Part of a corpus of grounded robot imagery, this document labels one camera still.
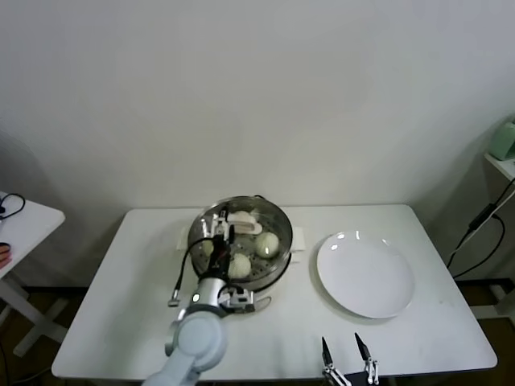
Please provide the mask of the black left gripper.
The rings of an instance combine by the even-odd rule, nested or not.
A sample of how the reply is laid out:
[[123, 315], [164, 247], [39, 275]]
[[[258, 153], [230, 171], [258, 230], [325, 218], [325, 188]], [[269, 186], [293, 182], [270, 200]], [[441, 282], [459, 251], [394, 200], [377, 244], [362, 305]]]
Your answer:
[[209, 257], [207, 274], [210, 277], [228, 278], [231, 246], [235, 239], [234, 226], [229, 222], [229, 210], [223, 207], [203, 218], [203, 232], [212, 239], [213, 250]]

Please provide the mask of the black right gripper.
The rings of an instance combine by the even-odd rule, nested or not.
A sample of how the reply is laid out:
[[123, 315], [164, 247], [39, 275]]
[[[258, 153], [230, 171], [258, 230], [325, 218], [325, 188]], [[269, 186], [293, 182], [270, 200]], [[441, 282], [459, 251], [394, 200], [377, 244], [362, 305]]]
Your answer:
[[365, 372], [347, 374], [344, 376], [335, 366], [326, 339], [322, 341], [323, 376], [331, 385], [347, 386], [347, 380], [352, 386], [374, 386], [379, 385], [378, 361], [375, 360], [365, 342], [354, 333], [356, 345], [360, 356], [364, 361]]

